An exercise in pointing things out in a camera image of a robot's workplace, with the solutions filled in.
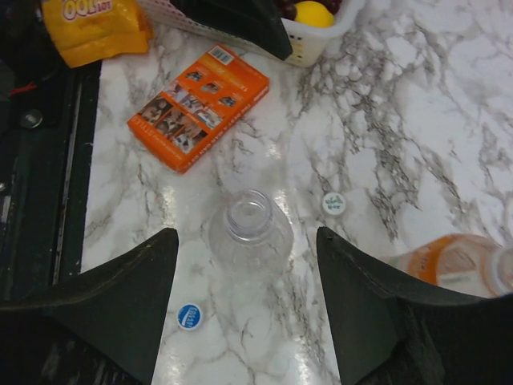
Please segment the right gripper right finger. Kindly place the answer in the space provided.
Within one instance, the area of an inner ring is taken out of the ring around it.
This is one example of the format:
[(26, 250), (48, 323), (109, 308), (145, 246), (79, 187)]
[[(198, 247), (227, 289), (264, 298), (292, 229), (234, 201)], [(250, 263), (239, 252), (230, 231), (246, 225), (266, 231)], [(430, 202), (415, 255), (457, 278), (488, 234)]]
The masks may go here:
[(512, 297), (413, 278), (317, 231), (317, 261), (344, 384), (509, 384)]

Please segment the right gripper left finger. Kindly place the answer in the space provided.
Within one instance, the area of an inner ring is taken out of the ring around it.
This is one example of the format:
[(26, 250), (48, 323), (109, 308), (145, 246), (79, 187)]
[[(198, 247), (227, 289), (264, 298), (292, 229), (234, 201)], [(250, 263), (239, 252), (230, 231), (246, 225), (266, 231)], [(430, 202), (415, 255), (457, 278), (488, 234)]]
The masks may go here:
[(149, 384), (176, 270), (165, 228), (134, 249), (1, 304), (3, 384)]

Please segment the blue cap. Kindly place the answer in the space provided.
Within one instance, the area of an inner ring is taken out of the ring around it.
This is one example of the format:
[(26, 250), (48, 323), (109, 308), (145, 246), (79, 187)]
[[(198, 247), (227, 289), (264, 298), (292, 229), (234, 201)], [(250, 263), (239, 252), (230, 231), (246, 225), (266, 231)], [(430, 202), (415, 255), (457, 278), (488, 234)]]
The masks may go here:
[(178, 326), (183, 330), (195, 330), (203, 321), (203, 311), (197, 304), (184, 304), (176, 314), (176, 321)]

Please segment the white green bottle cap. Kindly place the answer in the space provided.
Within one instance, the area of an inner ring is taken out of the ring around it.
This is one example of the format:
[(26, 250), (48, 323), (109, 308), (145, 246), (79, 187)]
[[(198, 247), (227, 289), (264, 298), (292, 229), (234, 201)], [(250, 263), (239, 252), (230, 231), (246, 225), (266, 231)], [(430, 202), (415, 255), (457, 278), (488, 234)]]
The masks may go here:
[(323, 211), (332, 217), (338, 217), (345, 212), (346, 199), (339, 192), (328, 192), (326, 193), (321, 201), (321, 207)]

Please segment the clear bottle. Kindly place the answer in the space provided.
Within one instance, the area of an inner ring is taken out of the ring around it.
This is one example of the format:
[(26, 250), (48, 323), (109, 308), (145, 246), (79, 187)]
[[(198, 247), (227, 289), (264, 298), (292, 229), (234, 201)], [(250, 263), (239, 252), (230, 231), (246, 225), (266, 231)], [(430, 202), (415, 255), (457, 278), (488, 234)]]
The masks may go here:
[(229, 277), (273, 282), (285, 271), (293, 230), (275, 201), (255, 189), (233, 193), (213, 214), (208, 244)]

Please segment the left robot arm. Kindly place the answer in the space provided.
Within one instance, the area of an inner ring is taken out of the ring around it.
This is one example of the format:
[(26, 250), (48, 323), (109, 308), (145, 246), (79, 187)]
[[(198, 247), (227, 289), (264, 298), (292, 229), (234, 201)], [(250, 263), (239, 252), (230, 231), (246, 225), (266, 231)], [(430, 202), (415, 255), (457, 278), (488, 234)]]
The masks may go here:
[(175, 0), (172, 5), (191, 20), (254, 43), (280, 60), (293, 53), (272, 0)]

